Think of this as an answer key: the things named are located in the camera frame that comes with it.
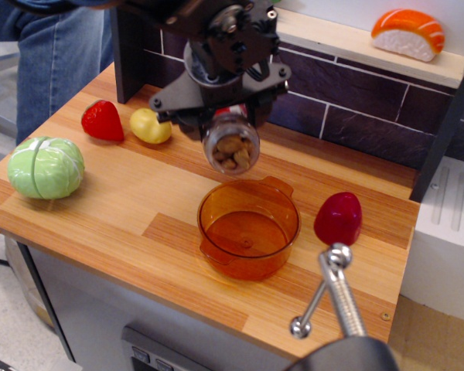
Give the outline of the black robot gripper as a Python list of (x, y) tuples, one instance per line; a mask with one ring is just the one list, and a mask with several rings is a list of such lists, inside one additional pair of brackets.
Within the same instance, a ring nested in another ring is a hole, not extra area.
[(159, 123), (170, 121), (193, 141), (221, 108), (244, 104), (248, 122), (266, 122), (288, 90), (291, 68), (278, 54), (278, 13), (270, 1), (182, 1), (159, 26), (186, 38), (185, 71), (154, 95)]

